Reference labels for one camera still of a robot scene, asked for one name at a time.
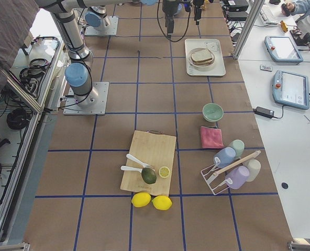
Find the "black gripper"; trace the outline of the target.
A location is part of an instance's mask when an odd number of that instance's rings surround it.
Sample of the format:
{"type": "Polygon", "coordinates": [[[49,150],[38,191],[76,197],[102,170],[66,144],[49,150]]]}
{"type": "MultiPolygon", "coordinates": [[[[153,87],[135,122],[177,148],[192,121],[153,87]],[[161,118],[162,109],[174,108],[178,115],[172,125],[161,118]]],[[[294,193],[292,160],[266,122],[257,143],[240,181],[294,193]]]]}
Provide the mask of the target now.
{"type": "Polygon", "coordinates": [[[174,15],[165,15],[165,27],[167,29],[167,37],[171,37],[174,31],[174,15]]]}
{"type": "Polygon", "coordinates": [[[201,19],[201,0],[193,0],[194,5],[194,20],[196,20],[196,25],[199,25],[199,20],[201,19]]]}

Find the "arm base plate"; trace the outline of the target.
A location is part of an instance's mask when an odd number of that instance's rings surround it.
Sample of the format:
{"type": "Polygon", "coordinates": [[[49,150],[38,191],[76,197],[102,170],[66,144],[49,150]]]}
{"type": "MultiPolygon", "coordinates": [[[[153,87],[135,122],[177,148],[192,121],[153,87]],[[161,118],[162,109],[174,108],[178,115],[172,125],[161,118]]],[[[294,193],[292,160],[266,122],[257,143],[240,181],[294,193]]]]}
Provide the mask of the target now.
{"type": "Polygon", "coordinates": [[[84,100],[75,96],[72,88],[69,88],[68,98],[63,108],[65,116],[104,115],[106,111],[109,82],[93,82],[92,92],[84,100]]]}
{"type": "Polygon", "coordinates": [[[98,15],[87,13],[85,16],[86,25],[85,36],[103,37],[115,36],[119,18],[117,16],[106,16],[102,18],[98,15]]]}

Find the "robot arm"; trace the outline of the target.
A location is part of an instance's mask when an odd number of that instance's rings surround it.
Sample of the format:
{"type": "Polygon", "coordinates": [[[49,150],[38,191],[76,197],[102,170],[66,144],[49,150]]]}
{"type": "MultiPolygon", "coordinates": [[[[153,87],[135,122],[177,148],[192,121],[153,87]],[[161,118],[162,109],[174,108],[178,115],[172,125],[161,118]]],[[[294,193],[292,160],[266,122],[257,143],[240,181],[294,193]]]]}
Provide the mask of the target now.
{"type": "Polygon", "coordinates": [[[174,16],[178,12],[179,4],[181,1],[140,1],[142,4],[145,5],[154,5],[157,4],[157,21],[159,28],[163,35],[171,41],[171,36],[174,32],[174,16]],[[162,4],[162,12],[164,13],[164,24],[165,28],[167,29],[166,32],[163,31],[160,23],[159,23],[159,8],[160,4],[162,4]]]}
{"type": "MultiPolygon", "coordinates": [[[[74,10],[76,8],[89,9],[104,21],[107,5],[130,3],[130,1],[36,1],[39,8],[50,12],[62,39],[67,46],[71,65],[65,70],[65,77],[70,85],[75,103],[81,110],[93,108],[97,105],[100,94],[98,87],[92,80],[91,67],[93,53],[85,45],[79,30],[78,20],[74,10]]],[[[174,31],[174,15],[180,4],[190,13],[194,8],[194,20],[199,24],[203,1],[136,1],[147,6],[162,4],[167,32],[164,36],[170,40],[174,31]]]]}

